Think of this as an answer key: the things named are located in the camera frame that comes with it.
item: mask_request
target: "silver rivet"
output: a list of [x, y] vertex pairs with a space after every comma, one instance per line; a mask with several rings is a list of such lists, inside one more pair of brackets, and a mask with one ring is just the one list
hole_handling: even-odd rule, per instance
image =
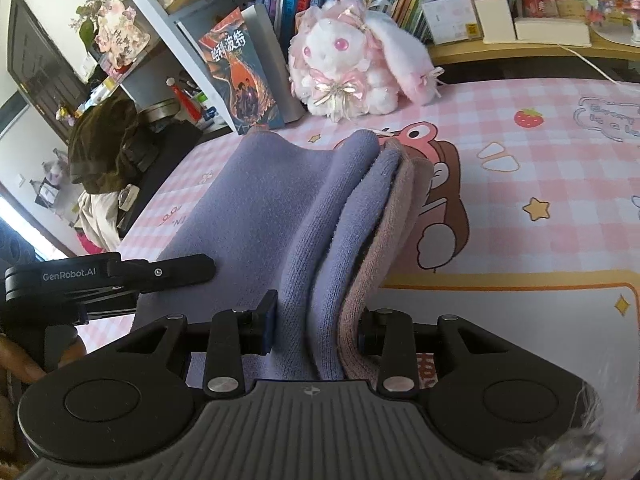
[[217, 394], [232, 392], [238, 387], [238, 381], [233, 377], [215, 377], [207, 383], [207, 388]]
[[387, 377], [382, 385], [388, 392], [408, 392], [415, 383], [409, 377], [393, 376]]

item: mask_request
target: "finger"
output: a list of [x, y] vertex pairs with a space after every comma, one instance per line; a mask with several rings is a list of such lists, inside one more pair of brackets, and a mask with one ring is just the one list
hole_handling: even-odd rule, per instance
[[60, 358], [60, 362], [58, 364], [58, 368], [64, 365], [68, 365], [73, 361], [77, 361], [79, 358], [84, 357], [86, 355], [86, 346], [84, 346], [84, 341], [80, 336], [76, 337], [76, 340], [65, 350]]
[[0, 335], [0, 367], [23, 383], [34, 383], [46, 375], [27, 352], [4, 335]]

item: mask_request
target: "white cloth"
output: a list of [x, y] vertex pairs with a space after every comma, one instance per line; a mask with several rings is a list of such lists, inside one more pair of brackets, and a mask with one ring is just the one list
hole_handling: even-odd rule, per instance
[[89, 240], [107, 251], [120, 245], [118, 222], [119, 192], [90, 195], [83, 191], [78, 199], [80, 226]]

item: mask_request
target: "cartoon frog eye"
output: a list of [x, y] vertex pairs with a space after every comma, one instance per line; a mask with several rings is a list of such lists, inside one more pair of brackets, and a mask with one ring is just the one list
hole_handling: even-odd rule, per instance
[[344, 38], [338, 38], [334, 41], [334, 47], [336, 50], [340, 51], [347, 50], [349, 47], [349, 42]]
[[431, 133], [431, 127], [427, 124], [416, 124], [406, 134], [410, 139], [421, 139]]

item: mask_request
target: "cartoon bear illustration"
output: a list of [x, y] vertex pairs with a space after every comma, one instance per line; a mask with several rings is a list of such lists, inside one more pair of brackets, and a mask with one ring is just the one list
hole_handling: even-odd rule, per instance
[[423, 156], [434, 165], [431, 189], [392, 272], [435, 272], [448, 264], [469, 239], [468, 217], [460, 199], [460, 156], [453, 144], [436, 140], [437, 135], [437, 127], [423, 121], [378, 136], [380, 144], [395, 138], [410, 156]]

